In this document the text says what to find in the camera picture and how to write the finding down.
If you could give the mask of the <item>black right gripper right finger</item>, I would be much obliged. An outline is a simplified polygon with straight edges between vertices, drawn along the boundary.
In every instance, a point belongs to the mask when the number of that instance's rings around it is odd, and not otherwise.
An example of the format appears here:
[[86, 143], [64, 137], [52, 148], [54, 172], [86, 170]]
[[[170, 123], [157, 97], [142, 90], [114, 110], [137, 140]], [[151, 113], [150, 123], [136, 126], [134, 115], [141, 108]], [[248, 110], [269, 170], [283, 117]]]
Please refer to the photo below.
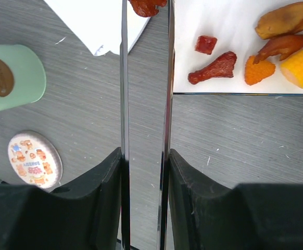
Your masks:
[[303, 184], [229, 189], [175, 150], [169, 160], [175, 249], [303, 249]]

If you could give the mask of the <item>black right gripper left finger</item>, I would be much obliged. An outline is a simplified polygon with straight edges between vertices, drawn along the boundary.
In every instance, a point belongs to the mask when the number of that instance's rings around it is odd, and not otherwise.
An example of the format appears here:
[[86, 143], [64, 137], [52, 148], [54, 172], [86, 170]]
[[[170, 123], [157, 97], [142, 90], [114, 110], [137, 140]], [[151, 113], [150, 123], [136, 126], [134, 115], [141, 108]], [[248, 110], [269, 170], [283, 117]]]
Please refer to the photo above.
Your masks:
[[0, 249], [115, 249], [120, 217], [121, 150], [46, 192], [0, 184]]

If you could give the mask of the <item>red meat piece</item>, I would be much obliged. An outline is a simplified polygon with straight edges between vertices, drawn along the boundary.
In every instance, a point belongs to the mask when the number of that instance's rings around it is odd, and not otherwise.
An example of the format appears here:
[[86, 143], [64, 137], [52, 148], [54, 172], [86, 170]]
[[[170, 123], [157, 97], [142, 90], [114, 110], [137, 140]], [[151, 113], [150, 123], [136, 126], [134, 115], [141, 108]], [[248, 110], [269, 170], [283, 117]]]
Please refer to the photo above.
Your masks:
[[140, 17], [153, 17], [159, 13], [158, 7], [165, 7], [167, 0], [129, 0], [133, 10]]

